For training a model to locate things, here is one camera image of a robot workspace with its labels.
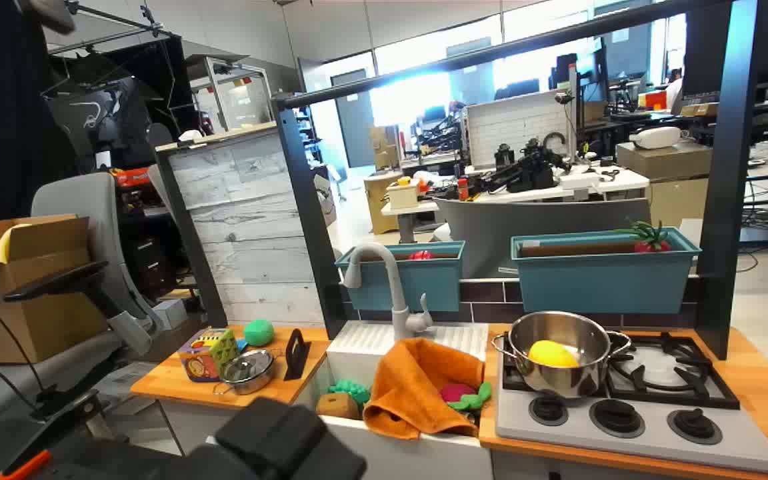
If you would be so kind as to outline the small silver pot with lid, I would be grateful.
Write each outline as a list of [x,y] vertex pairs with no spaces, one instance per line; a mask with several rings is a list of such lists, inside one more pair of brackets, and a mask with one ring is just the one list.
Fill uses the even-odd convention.
[[275,378],[275,358],[267,349],[251,349],[236,354],[227,367],[224,367],[224,382],[233,391],[255,391],[264,390]]

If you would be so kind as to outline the left teal planter box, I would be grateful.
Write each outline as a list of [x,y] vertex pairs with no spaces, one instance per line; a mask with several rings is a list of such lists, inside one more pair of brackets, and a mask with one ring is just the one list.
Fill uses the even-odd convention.
[[[452,242],[399,242],[388,246],[397,262],[404,305],[409,313],[427,306],[429,313],[459,309],[459,283],[463,265],[463,239]],[[377,255],[359,259],[359,286],[349,291],[349,301],[359,313],[385,313],[388,286]]]

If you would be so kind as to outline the teal planter box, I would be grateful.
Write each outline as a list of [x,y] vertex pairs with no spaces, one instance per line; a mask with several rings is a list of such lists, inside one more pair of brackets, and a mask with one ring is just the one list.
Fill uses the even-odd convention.
[[525,313],[677,314],[696,255],[677,229],[664,229],[655,247],[628,229],[509,239]]
[[[388,246],[397,262],[404,305],[409,313],[427,306],[429,313],[459,309],[459,283],[463,265],[463,239],[452,242],[399,242]],[[385,313],[388,286],[377,255],[359,259],[359,286],[349,291],[349,301],[359,313]]]

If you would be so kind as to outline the grey toy faucet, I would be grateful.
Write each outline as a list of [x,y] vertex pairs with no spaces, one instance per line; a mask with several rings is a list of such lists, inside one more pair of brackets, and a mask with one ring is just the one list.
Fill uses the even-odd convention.
[[385,287],[388,287],[388,314],[391,314],[391,333],[397,341],[423,337],[431,325],[431,314],[427,306],[419,313],[408,309],[403,279],[397,273],[397,259],[377,242],[359,242],[349,254],[349,265],[344,273],[344,286],[347,287],[359,287],[361,286],[361,259],[376,255],[384,267]]

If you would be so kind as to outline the orange cloth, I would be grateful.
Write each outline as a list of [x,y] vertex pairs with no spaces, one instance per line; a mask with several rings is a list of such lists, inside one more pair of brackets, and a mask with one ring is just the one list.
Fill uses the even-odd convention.
[[477,390],[484,363],[429,339],[397,341],[373,377],[361,422],[369,431],[391,441],[421,441],[423,434],[475,434],[477,426],[444,399],[448,385]]

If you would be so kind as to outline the green grape toy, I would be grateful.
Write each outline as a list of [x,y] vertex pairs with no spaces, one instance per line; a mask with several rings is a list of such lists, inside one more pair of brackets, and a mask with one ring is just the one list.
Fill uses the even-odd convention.
[[365,405],[369,399],[369,390],[349,378],[333,382],[328,386],[328,394],[349,394],[357,405]]

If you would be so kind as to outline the green ball toy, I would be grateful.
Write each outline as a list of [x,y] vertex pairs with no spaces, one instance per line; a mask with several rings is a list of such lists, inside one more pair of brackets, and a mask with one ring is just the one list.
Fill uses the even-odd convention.
[[251,346],[268,346],[275,341],[275,325],[268,321],[251,321],[241,330]]

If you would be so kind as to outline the brown kiwi toy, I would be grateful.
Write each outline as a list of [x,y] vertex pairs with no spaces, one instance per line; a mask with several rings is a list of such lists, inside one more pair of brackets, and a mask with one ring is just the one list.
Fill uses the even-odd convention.
[[341,415],[341,418],[357,418],[359,405],[349,394],[323,394],[317,399],[320,415]]

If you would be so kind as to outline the yellow lemon toy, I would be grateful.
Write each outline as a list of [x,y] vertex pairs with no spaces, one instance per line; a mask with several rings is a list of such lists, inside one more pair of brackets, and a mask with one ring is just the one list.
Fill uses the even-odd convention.
[[564,345],[556,345],[548,339],[533,341],[528,349],[528,361],[536,366],[545,366],[545,367],[576,367],[579,366],[579,358]]

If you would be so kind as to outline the right teal planter box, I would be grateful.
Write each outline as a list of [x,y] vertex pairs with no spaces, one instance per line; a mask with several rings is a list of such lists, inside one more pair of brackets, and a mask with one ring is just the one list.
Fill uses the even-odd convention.
[[696,255],[677,229],[664,229],[655,247],[628,229],[509,239],[525,313],[677,314]]

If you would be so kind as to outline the grey office chair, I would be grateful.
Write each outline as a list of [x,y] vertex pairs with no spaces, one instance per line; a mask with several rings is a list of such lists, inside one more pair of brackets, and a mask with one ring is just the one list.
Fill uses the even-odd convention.
[[135,354],[145,354],[157,341],[187,325],[189,314],[181,298],[148,301],[135,287],[124,265],[116,193],[108,173],[83,173],[43,185],[32,197],[32,214],[73,214],[85,219],[87,259],[8,291],[5,301],[83,294]]

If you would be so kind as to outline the black stove grate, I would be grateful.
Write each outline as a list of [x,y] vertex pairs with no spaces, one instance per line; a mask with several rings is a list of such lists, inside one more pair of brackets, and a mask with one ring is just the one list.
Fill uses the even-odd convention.
[[696,407],[737,407],[737,397],[713,370],[711,361],[691,337],[609,337],[615,354],[607,361],[604,382],[579,402],[597,397],[671,402]]

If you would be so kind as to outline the cardboard box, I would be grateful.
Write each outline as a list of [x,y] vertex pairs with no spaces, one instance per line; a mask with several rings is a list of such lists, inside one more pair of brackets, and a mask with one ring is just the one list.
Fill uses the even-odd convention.
[[39,363],[104,333],[83,294],[8,301],[32,279],[89,262],[83,217],[0,219],[0,363]]

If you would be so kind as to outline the grey stove panel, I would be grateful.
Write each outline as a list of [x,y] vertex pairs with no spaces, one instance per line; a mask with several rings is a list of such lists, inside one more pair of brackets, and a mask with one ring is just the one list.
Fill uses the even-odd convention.
[[501,358],[496,434],[768,474],[768,438],[740,411],[528,390]]

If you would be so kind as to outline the black kitchen frame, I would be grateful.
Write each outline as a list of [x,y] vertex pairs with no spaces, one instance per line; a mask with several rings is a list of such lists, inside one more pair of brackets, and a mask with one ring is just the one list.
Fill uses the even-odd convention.
[[[641,9],[628,9],[607,17],[597,17],[580,25],[539,31],[511,43],[501,43],[477,53],[431,62],[423,66],[409,66],[391,75],[365,77],[344,89],[328,89],[315,94],[277,95],[272,107],[277,110],[280,145],[299,209],[299,222],[304,229],[304,242],[315,275],[315,287],[320,295],[320,313],[324,333],[335,337],[347,323],[341,283],[335,273],[335,259],[328,237],[328,226],[320,214],[320,203],[308,179],[308,169],[301,153],[295,130],[295,107],[308,107],[317,102],[331,102],[349,94],[361,94],[397,79],[408,79],[427,73],[449,73],[460,66],[488,63],[513,53],[528,53],[548,49],[556,43],[571,43],[580,37],[597,37],[612,30],[627,30],[636,25],[651,25],[664,17],[685,14],[707,0],[659,0]],[[740,237],[740,211],[744,211],[744,185],[745,185],[745,157],[752,138],[752,110],[756,85],[756,37],[764,31],[764,0],[711,0],[731,2],[724,53],[723,53],[723,79],[717,103],[717,129],[711,150],[711,179],[707,186],[707,209],[701,225],[701,254],[696,262],[697,273],[697,301],[696,301],[696,333],[719,361],[731,353],[731,318],[732,318],[732,286],[735,286],[735,255]]]

